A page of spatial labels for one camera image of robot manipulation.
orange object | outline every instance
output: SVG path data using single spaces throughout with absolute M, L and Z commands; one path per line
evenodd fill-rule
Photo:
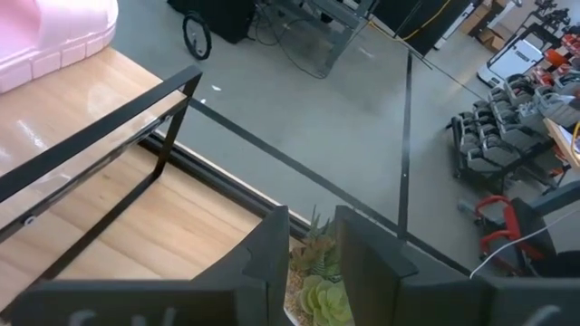
M 569 64 L 568 60 L 564 57 L 564 55 L 558 53 L 554 49 L 549 49 L 544 53 L 546 60 L 550 62 L 556 68 L 560 67 L 563 64 Z

white device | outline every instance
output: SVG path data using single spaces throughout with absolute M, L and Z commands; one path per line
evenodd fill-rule
M 475 10 L 475 6 L 473 4 L 469 4 L 468 7 L 463 11 L 463 13 L 453 22 L 453 24 L 449 27 L 449 29 L 445 32 L 445 34 L 435 43 L 433 46 L 435 49 L 439 50 L 447 40 L 451 37 L 455 31 L 459 28 L 461 23 L 465 21 L 468 16 Z
M 478 77 L 491 87 L 501 86 L 504 80 L 517 73 L 525 73 L 544 55 L 532 43 L 518 40 L 491 58 L 478 70 Z

black cable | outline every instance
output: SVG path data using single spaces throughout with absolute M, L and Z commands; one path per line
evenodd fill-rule
M 287 52 L 286 48 L 282 45 L 282 40 L 285 36 L 285 33 L 290 29 L 290 26 L 299 22 L 309 22 L 311 20 L 314 20 L 316 18 L 312 18 L 312 19 L 304 19 L 304 18 L 298 18 L 298 19 L 294 19 L 293 21 L 291 21 L 290 23 L 285 25 L 285 29 L 282 33 L 280 33 L 280 35 L 278 35 L 276 33 L 276 30 L 274 29 L 274 25 L 272 24 L 272 21 L 270 20 L 270 18 L 267 16 L 266 11 L 264 10 L 264 8 L 261 5 L 258 4 L 254 4 L 256 6 L 256 8 L 258 8 L 261 12 L 262 15 L 264 16 L 264 18 L 268 21 L 268 26 L 270 27 L 270 29 L 272 30 L 272 34 L 275 37 L 275 43 L 264 43 L 262 42 L 259 37 L 258 37 L 258 32 L 257 32 L 257 28 L 256 28 L 256 39 L 258 42 L 260 42 L 261 44 L 265 45 L 265 46 L 274 46 L 274 45 L 280 45 L 280 48 L 282 49 L 282 52 L 284 53 L 284 55 L 286 56 L 286 58 L 288 59 L 288 61 L 290 61 L 299 71 L 304 72 L 306 74 L 308 74 L 309 76 L 319 79 L 319 80 L 323 80 L 326 77 L 328 77 L 328 74 L 324 75 L 324 74 L 314 74 L 312 72 L 309 72 L 308 70 L 306 70 L 305 68 L 303 68 L 302 66 L 300 66 L 291 56 L 290 54 Z M 369 23 L 371 22 L 370 19 L 366 20 L 366 23 L 359 28 L 359 30 L 354 33 L 353 37 L 351 37 L 351 39 L 348 41 L 348 43 L 344 46 L 344 49 L 346 49 L 351 42 L 359 35 L 359 33 L 366 27 L 369 25 Z

white cable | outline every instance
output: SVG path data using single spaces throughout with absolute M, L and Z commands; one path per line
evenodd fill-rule
M 531 235 L 526 235 L 526 236 L 524 236 L 523 238 L 520 238 L 520 239 L 517 239 L 516 241 L 512 241 L 512 242 L 510 242 L 509 244 L 504 244 L 504 245 L 502 245 L 502 246 L 501 246 L 501 248 L 499 248 L 499 249 L 498 249 L 498 250 L 496 250 L 496 251 L 495 251 L 493 254 L 491 254 L 491 255 L 488 257 L 488 259 L 486 259 L 485 261 L 483 261 L 483 263 L 481 263 L 481 265 L 480 265 L 480 266 L 478 266 L 478 268 L 474 269 L 474 270 L 473 270 L 473 272 L 471 273 L 471 275 L 469 276 L 469 278 L 470 278 L 470 279 L 471 279 L 471 278 L 473 278 L 473 275 L 475 275 L 475 274 L 476 274 L 476 273 L 477 273 L 477 272 L 478 272 L 478 271 L 481 269 L 481 267 L 485 266 L 485 265 L 486 265 L 486 264 L 489 262 L 489 260 L 490 260 L 491 258 L 493 258 L 493 257 L 494 257 L 496 254 L 499 254 L 499 252 L 500 252 L 500 251 L 502 251 L 502 250 L 504 250 L 504 249 L 508 248 L 508 247 L 509 247 L 509 246 L 511 246 L 511 245 L 519 244 L 519 243 L 520 243 L 520 242 L 522 242 L 522 241 L 526 241 L 527 239 L 529 239 L 529 238 L 531 238 L 531 237 L 533 237 L 533 236 L 536 236 L 536 235 L 539 235 L 539 234 L 541 234 L 542 232 L 546 231 L 546 230 L 547 230 L 547 229 L 549 229 L 550 227 L 552 227 L 552 226 L 556 225 L 558 222 L 560 222 L 560 221 L 562 221 L 563 219 L 565 219 L 565 218 L 567 218 L 567 217 L 571 216 L 571 215 L 572 215 L 572 214 L 574 214 L 574 213 L 577 213 L 577 211 L 570 212 L 570 213 L 568 213 L 568 214 L 566 214 L 566 215 L 564 215 L 564 216 L 560 216 L 560 217 L 559 217 L 559 218 L 558 218 L 556 221 L 554 221 L 554 222 L 550 223 L 549 225 L 546 225 L 546 226 L 545 226 L 544 228 L 542 228 L 542 229 L 539 229 L 539 230 L 535 231 L 535 232 L 534 232 L 533 234 L 531 234 Z

potted succulent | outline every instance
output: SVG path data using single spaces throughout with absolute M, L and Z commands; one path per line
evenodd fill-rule
M 340 273 L 335 223 L 319 227 L 320 215 L 313 213 L 310 232 L 303 246 L 290 254 L 285 310 L 299 326 L 344 326 L 353 316 Z

